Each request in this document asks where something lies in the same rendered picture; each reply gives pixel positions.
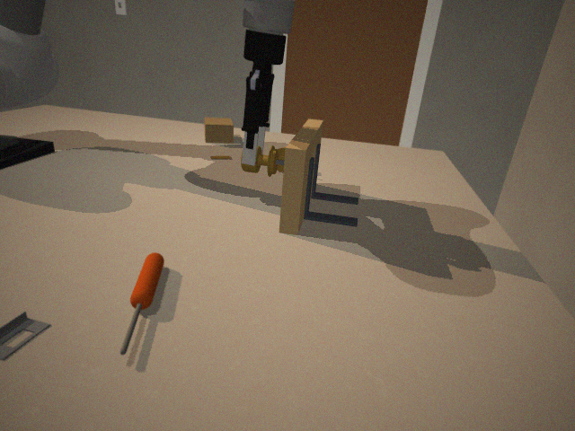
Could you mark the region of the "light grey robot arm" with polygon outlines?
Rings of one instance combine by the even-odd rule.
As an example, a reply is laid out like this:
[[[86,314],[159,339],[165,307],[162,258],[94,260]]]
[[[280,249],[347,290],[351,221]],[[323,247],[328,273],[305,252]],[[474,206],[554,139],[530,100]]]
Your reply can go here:
[[[45,2],[0,0],[0,108],[36,101],[58,83],[58,62],[41,29]],[[244,0],[243,27],[289,34],[294,8],[295,0]]]

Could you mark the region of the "orange-handled screwdriver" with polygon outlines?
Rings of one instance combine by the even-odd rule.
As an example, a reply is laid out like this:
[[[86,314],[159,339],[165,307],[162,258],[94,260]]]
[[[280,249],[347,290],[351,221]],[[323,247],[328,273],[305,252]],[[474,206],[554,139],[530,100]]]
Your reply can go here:
[[[127,352],[140,310],[145,310],[153,302],[163,265],[164,257],[159,253],[151,253],[146,257],[145,263],[130,297],[131,305],[136,310],[133,314],[127,335],[120,350],[122,355],[125,355]]]

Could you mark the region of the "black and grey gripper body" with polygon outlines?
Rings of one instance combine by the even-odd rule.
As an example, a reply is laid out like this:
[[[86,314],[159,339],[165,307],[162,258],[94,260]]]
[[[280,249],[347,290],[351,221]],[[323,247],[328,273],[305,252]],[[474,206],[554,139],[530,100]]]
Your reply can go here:
[[[243,57],[252,61],[252,76],[260,70],[261,92],[263,92],[266,74],[271,73],[271,65],[283,63],[286,37],[258,31],[245,32]]]

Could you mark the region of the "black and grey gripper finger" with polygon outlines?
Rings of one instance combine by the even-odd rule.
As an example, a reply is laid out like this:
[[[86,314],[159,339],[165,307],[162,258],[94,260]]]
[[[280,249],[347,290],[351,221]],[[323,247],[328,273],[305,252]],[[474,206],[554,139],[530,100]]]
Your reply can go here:
[[[261,151],[263,153],[264,147],[264,139],[265,139],[265,131],[266,127],[270,126],[270,123],[266,123],[269,120],[269,113],[270,113],[270,99],[271,99],[271,92],[272,92],[272,85],[274,80],[274,74],[270,75],[270,84],[268,85],[267,97],[263,99],[262,109],[261,109],[261,120],[259,125],[259,139],[258,139],[258,146],[261,147]],[[268,98],[269,97],[269,98]]]
[[[246,96],[242,127],[242,131],[244,131],[242,163],[253,166],[256,162],[262,103],[263,99],[267,96],[268,85],[270,84],[270,75],[266,75],[263,93],[261,93],[259,73],[260,70],[255,70],[253,76],[252,72],[250,72],[250,77],[247,76],[246,78]]]

